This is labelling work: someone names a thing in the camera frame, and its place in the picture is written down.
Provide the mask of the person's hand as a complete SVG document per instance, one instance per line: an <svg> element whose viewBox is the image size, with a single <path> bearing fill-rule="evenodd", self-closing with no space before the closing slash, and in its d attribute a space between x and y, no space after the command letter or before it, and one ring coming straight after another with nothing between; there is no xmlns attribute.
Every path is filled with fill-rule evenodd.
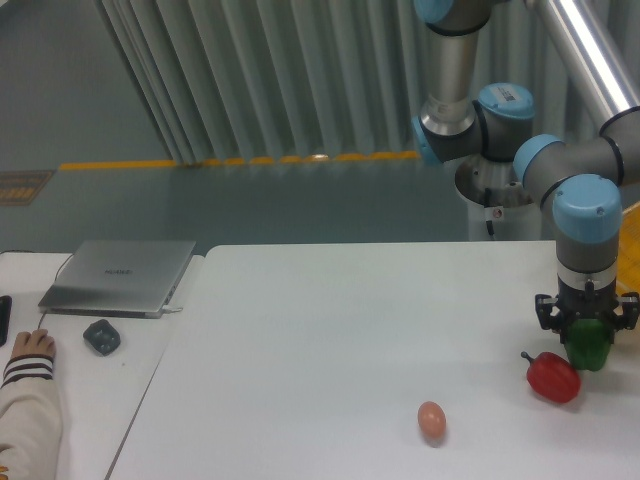
<svg viewBox="0 0 640 480"><path fill-rule="evenodd" d="M27 356L55 358L55 340L49 335L47 329L23 331L17 334L10 359L15 360Z"/></svg>

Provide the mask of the white sleeved forearm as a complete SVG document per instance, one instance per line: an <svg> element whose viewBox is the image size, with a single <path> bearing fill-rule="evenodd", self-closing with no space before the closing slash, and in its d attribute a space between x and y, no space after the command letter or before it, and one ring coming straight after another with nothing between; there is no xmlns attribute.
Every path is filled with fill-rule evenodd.
<svg viewBox="0 0 640 480"><path fill-rule="evenodd" d="M21 355L10 360L1 385L1 477L56 477L63 431L54 359Z"/></svg>

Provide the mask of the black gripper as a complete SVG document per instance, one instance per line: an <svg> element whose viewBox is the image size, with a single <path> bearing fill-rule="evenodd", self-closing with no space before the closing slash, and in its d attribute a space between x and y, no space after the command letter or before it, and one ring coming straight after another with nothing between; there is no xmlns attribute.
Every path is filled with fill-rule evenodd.
<svg viewBox="0 0 640 480"><path fill-rule="evenodd" d="M639 319L639 294L616 294L616 277L605 272L558 274L558 295L536 294L535 313L540 327L565 344L571 324L594 319L607 325L609 341L621 330L634 330Z"/></svg>

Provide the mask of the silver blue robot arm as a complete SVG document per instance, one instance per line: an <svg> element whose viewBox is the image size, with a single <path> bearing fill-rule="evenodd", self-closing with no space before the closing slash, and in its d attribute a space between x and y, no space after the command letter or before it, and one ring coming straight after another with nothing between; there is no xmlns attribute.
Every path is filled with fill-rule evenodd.
<svg viewBox="0 0 640 480"><path fill-rule="evenodd" d="M591 341L610 345L639 317L638 295L616 291L620 188L639 179L638 87L589 2L530 1L598 130L578 144L533 135L523 88L495 84L469 97L478 36L493 7L415 3L435 51L428 97L412 121L418 151L433 164L478 155L513 168L556 233L558 292L536 297L540 326L578 346L577 331L596 324Z"/></svg>

